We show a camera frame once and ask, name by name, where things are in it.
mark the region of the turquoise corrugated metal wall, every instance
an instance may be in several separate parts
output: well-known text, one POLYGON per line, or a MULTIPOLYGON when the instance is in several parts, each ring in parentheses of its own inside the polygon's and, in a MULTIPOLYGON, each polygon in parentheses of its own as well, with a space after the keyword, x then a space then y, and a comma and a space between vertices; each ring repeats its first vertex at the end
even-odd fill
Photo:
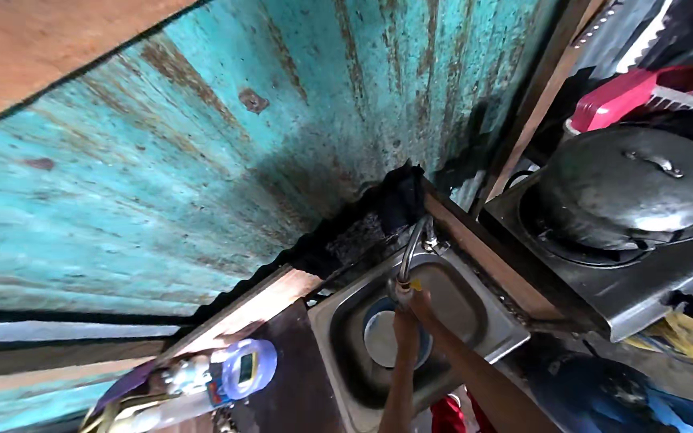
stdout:
POLYGON ((0 391, 0 431, 86 411, 125 371, 0 391))
POLYGON ((193 314, 406 159, 440 170, 476 104, 497 130, 554 4, 188 11, 0 120, 0 310, 193 314))

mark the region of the hand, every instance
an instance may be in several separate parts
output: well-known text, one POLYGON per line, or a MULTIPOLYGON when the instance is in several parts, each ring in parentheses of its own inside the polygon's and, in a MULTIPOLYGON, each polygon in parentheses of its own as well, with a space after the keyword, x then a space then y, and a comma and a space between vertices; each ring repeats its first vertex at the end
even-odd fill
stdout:
POLYGON ((398 351, 405 349, 416 354, 419 351, 419 324, 413 313, 397 308, 392 325, 398 351))
POLYGON ((432 311, 432 303, 429 290, 413 290, 413 295, 408 301, 408 306, 416 314, 416 317, 422 324, 428 320, 435 318, 435 313, 432 311))

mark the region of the stove burner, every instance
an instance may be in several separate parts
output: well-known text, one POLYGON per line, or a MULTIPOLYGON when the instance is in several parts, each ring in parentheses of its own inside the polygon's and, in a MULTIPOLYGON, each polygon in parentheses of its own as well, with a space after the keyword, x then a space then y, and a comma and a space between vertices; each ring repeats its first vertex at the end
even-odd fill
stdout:
POLYGON ((541 217, 535 186, 526 190, 518 204, 518 216, 525 231, 545 250, 567 261, 589 267, 617 268, 639 262, 650 251, 599 250, 552 236, 541 217))

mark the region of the lid handle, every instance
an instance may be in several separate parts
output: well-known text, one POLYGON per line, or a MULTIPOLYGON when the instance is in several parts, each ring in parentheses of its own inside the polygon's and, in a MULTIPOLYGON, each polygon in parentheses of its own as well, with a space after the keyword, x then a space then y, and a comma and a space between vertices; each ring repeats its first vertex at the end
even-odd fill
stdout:
POLYGON ((664 158, 663 156, 644 155, 633 150, 625 150, 624 157, 629 160, 641 160, 645 162, 651 162, 652 164, 655 164, 657 167, 659 167, 659 169, 662 170, 662 172, 671 177, 674 177, 675 179, 680 179, 683 177, 683 172, 680 169, 673 166, 673 163, 670 162, 670 160, 668 160, 667 158, 664 158))

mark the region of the pot lid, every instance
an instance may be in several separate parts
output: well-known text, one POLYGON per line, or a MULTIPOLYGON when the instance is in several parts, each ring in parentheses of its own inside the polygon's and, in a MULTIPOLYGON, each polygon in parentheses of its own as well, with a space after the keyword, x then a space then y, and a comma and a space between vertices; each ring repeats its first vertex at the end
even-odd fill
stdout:
POLYGON ((569 210, 647 232, 693 226, 693 141, 657 129, 615 126, 565 142, 542 188, 569 210))

